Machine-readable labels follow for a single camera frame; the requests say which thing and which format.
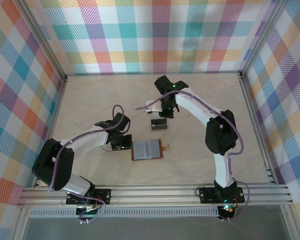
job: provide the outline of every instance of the black mounting plate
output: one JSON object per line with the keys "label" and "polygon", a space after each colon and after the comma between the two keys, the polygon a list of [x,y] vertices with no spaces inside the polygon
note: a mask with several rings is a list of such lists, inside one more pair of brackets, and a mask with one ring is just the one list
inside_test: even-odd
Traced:
{"label": "black mounting plate", "polygon": [[200,187],[199,197],[200,197],[201,204],[218,204],[218,203],[236,204],[237,201],[239,204],[242,204],[245,202],[245,196],[242,187],[236,187],[234,189],[234,193],[228,198],[224,199],[223,202],[217,198],[214,187]]}
{"label": "black mounting plate", "polygon": [[[94,198],[100,198],[105,202],[105,204],[110,203],[111,198],[111,189],[94,189],[93,193],[91,194]],[[66,205],[81,205],[80,201],[77,198],[67,198],[65,201]]]}

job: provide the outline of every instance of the vent grille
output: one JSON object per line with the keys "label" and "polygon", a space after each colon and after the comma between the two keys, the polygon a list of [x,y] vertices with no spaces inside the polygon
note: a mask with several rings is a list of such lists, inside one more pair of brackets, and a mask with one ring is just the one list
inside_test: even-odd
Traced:
{"label": "vent grille", "polygon": [[[218,208],[214,206],[198,207],[108,207],[103,217],[160,218],[160,217],[216,217]],[[33,208],[30,218],[68,218],[75,217],[75,208]]]}

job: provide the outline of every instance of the colorful plaid pattern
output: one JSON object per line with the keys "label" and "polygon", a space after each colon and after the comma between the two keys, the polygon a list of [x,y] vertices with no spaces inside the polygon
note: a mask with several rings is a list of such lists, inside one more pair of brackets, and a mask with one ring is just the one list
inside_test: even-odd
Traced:
{"label": "colorful plaid pattern", "polygon": [[0,0],[0,240],[47,136],[61,80],[13,0]]}
{"label": "colorful plaid pattern", "polygon": [[300,219],[300,0],[290,0],[248,73],[272,164]]}
{"label": "colorful plaid pattern", "polygon": [[78,75],[237,71],[258,38],[259,11],[275,2],[28,1],[44,32],[52,31],[48,38],[64,66]]}

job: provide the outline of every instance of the aluminum rail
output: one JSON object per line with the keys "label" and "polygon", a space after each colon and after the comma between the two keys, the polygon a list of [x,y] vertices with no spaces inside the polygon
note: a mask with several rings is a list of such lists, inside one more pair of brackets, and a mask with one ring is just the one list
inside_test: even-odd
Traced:
{"label": "aluminum rail", "polygon": [[[218,206],[217,203],[201,204],[195,189],[198,185],[103,185],[97,189],[111,189],[107,207],[199,207]],[[245,198],[248,190],[243,189]],[[25,188],[19,201],[20,208],[73,208],[66,205],[65,191],[47,192],[48,187]],[[288,187],[270,183],[250,183],[249,205],[293,204]]]}

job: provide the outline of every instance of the plaid fabric backdrop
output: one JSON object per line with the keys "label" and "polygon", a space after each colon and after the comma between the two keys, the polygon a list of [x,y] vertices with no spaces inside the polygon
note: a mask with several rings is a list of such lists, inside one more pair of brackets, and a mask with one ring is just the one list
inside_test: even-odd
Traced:
{"label": "plaid fabric backdrop", "polygon": [[27,2],[70,74],[236,72],[275,4],[275,0]]}
{"label": "plaid fabric backdrop", "polygon": [[290,0],[248,73],[272,164],[300,218],[300,0]]}
{"label": "plaid fabric backdrop", "polygon": [[12,0],[0,0],[0,240],[52,121],[61,81]]}

